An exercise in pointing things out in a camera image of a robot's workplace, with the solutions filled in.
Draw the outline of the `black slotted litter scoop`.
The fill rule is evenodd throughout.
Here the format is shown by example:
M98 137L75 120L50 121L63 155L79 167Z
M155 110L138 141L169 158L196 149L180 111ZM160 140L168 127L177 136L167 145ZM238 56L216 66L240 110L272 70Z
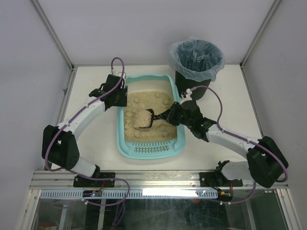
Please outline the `black slotted litter scoop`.
M154 121L161 120L158 115L154 114L153 109L139 111L135 116L135 126L139 129L151 128Z

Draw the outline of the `teal plastic litter box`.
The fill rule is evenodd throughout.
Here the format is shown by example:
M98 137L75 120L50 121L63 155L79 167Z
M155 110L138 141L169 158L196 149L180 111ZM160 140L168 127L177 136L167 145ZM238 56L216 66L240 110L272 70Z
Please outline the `teal plastic litter box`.
M182 125L154 118L180 100L173 79L165 74L130 76L127 106L117 112L117 146L126 158L157 160L177 156L186 143Z

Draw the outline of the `translucent blue bin liner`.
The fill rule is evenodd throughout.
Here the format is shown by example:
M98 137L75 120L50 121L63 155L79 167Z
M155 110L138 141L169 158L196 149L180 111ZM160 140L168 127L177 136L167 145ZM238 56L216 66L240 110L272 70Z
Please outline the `translucent blue bin liner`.
M225 66L225 56L215 44L189 37L168 47L169 66L188 80L216 80Z

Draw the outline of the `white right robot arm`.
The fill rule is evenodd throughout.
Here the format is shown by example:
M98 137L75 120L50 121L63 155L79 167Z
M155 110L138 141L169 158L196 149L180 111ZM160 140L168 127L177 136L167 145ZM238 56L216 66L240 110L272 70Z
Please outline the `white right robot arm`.
M270 188L274 183L281 182L281 175L288 175L286 170L289 164L271 137L243 137L222 129L216 121L202 115L194 100L175 102L157 117L174 126L184 125L194 137L241 155L244 161L225 160L218 164L214 172L223 179L253 180Z

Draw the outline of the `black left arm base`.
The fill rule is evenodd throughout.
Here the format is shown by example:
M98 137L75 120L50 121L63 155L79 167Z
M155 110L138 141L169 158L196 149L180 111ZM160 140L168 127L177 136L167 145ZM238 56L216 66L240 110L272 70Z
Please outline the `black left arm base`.
M73 187L77 188L113 188L115 186L115 172L100 172L96 178L92 180L83 178L81 176L75 176L73 181Z

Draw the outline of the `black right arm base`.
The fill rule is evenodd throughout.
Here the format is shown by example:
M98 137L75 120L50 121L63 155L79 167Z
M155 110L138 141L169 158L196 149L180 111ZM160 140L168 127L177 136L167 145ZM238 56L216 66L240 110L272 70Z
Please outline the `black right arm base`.
M242 180L228 180L221 173L216 172L200 172L199 173L201 187L242 187Z

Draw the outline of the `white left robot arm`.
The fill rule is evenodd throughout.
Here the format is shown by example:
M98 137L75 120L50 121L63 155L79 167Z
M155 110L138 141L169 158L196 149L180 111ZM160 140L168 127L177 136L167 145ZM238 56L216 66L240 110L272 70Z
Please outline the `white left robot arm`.
M65 169L80 177L98 181L100 167L80 155L77 140L82 132L111 107L127 105L128 87L121 76L109 74L106 82L89 93L82 105L67 120L43 131L42 158L49 171Z

